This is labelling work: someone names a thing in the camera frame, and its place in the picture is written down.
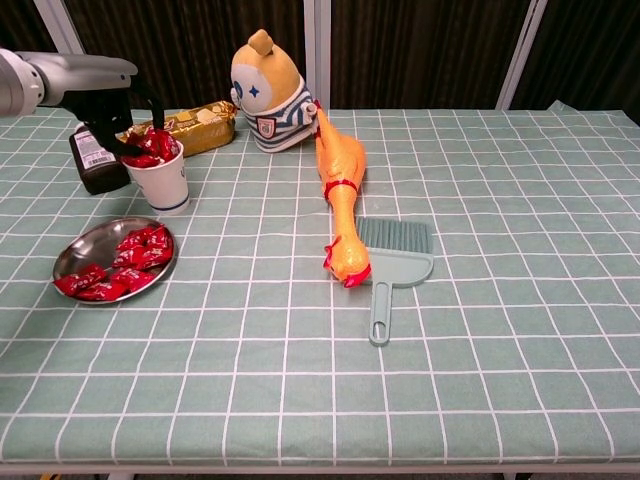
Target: black curtain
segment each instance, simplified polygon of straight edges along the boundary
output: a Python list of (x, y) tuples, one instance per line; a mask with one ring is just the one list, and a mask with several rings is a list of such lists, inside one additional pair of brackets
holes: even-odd
[(555, 100), (640, 123), (640, 2), (549, 1), (511, 107)]
[(57, 51), (32, 0), (2, 0), (0, 8), (0, 47), (12, 51)]
[(331, 106), (495, 108), (529, 0), (333, 0)]
[(165, 108), (230, 100), (231, 59), (260, 28), (305, 75), (303, 0), (66, 0), (66, 5), (86, 53), (135, 63)]

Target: white paper cup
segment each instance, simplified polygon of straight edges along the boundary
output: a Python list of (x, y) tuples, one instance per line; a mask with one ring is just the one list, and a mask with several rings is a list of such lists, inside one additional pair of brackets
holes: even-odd
[(176, 215), (189, 206), (189, 187), (184, 173), (184, 146), (170, 162), (156, 167), (126, 165), (144, 198), (158, 215)]

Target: brown bottle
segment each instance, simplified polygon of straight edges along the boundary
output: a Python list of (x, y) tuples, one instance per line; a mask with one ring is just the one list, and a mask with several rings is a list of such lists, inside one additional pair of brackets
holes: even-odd
[(127, 168), (113, 153), (98, 145), (85, 125), (76, 128), (69, 144), (80, 179), (91, 195), (112, 192), (131, 183)]

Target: cup rim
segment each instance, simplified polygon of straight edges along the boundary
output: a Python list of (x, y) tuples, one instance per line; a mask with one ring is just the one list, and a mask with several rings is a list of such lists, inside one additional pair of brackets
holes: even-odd
[(180, 151), (178, 152), (178, 154), (175, 157), (173, 157), (171, 160), (169, 160), (168, 162), (161, 163), (160, 165), (156, 165), (155, 167), (140, 168), (140, 167), (131, 166), (131, 165), (127, 164), (126, 162), (121, 162), (121, 163), (125, 167), (130, 168), (131, 170), (137, 170), (139, 172), (148, 172), (148, 171), (151, 171), (151, 170), (158, 170), (158, 169), (160, 169), (162, 167), (166, 167), (167, 165), (169, 165), (170, 163), (175, 161), (178, 157), (181, 157), (184, 154), (184, 145), (182, 144), (182, 142), (179, 142), (178, 140), (176, 140), (176, 142), (180, 146)]

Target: plush toy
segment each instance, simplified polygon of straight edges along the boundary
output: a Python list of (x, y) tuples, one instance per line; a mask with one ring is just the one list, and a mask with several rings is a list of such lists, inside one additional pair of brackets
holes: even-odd
[(335, 225), (333, 243), (325, 248), (324, 267), (351, 288), (371, 273), (367, 248), (358, 237), (353, 211), (367, 165), (366, 153), (358, 140), (335, 129), (319, 105), (317, 120), (318, 173)]
[(231, 62), (231, 99), (257, 146), (285, 150), (315, 132), (316, 106), (295, 63), (265, 30), (254, 33)]

